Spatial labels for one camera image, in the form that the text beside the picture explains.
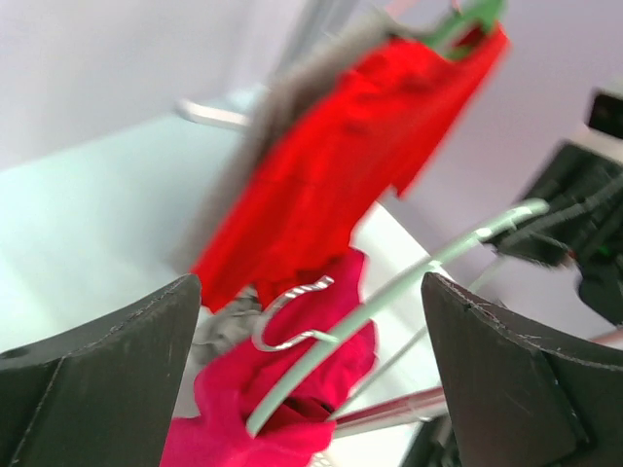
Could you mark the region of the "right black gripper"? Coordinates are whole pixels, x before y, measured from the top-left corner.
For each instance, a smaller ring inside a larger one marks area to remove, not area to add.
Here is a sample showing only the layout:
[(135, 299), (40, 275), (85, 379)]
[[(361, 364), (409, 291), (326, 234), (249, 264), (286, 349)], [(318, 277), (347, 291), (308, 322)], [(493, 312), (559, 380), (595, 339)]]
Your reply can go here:
[(622, 324), (622, 165), (573, 143), (557, 149), (524, 199), (548, 211), (491, 240), (496, 252), (542, 266), (576, 263), (580, 300)]

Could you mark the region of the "pale green hanger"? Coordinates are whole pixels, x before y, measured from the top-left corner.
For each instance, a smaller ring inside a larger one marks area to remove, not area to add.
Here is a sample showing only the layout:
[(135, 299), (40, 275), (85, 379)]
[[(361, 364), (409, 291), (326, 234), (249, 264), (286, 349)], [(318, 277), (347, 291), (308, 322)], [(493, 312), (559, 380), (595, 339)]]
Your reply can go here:
[(375, 314), (400, 298), (402, 294), (419, 282), (425, 273), (443, 266), (476, 245), (517, 224), (546, 213), (548, 209), (549, 205), (543, 199), (532, 198), (522, 201), (485, 221), (475, 230), (460, 235), (431, 256), (420, 260), (392, 278), (375, 292), (365, 304), (355, 308), (331, 328), (326, 337), (321, 338), (306, 351), (277, 381), (247, 419), (246, 430), (249, 435), (256, 436), (280, 404), (301, 381), (366, 325)]

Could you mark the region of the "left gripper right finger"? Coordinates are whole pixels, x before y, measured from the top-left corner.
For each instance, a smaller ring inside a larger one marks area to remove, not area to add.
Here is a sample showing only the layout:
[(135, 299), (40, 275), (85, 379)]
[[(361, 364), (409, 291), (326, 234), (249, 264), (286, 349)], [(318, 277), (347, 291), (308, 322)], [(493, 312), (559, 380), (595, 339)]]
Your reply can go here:
[(438, 273), (421, 297), (465, 466), (619, 466), (622, 352), (494, 305)]

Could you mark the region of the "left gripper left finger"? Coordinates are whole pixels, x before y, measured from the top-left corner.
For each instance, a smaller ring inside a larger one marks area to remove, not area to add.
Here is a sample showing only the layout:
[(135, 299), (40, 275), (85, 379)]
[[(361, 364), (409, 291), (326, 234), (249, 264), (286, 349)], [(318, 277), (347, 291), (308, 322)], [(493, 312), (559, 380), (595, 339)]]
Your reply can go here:
[(187, 274), (1, 355), (1, 463), (159, 465), (200, 310)]

